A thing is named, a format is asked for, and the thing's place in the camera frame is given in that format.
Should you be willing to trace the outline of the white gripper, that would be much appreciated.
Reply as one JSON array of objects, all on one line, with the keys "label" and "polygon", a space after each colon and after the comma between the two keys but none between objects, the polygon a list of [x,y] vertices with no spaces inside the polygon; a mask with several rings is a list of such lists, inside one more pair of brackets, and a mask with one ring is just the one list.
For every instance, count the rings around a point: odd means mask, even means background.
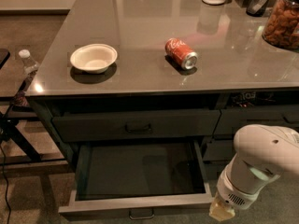
[{"label": "white gripper", "polygon": [[233,218],[234,208],[248,209],[257,200],[262,188],[263,172],[250,168],[239,173],[225,168],[217,183],[217,192],[221,200],[212,202],[209,215],[219,222]]}]

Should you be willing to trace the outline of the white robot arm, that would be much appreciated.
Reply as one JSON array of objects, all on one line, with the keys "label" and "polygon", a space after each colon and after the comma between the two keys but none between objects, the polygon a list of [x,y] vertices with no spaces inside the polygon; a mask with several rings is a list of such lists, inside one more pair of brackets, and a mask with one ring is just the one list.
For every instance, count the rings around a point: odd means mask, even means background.
[{"label": "white robot arm", "polygon": [[299,175],[299,133],[291,128],[251,124],[234,137],[235,155],[217,182],[209,215],[224,221],[248,209],[261,190],[285,172]]}]

